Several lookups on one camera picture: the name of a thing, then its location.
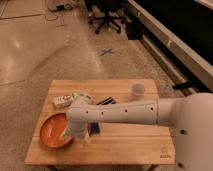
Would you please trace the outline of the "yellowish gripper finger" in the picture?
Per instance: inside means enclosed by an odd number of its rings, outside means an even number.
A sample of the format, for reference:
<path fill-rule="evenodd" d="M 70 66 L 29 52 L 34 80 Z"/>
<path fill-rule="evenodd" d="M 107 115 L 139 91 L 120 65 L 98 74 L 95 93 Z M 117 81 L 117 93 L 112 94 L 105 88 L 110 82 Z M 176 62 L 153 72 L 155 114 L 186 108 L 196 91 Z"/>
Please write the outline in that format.
<path fill-rule="evenodd" d="M 83 138 L 83 145 L 89 145 L 90 144 L 90 135 L 89 133 L 87 132 Z"/>
<path fill-rule="evenodd" d="M 63 132 L 62 132 L 61 135 L 60 135 L 60 138 L 61 138 L 61 139 L 65 139 L 65 138 L 67 138 L 67 137 L 69 137 L 69 135 L 68 135 L 68 133 L 67 133 L 67 129 L 64 129 Z"/>

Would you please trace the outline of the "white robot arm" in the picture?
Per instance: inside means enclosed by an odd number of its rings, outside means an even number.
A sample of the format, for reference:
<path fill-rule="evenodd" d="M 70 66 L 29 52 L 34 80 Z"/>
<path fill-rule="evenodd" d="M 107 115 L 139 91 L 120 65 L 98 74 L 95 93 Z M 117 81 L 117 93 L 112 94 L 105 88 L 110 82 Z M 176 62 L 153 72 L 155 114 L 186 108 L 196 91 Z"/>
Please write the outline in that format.
<path fill-rule="evenodd" d="M 66 112 L 64 134 L 82 138 L 91 122 L 145 124 L 177 130 L 175 171 L 213 171 L 213 94 L 93 105 L 86 95 L 74 98 Z"/>

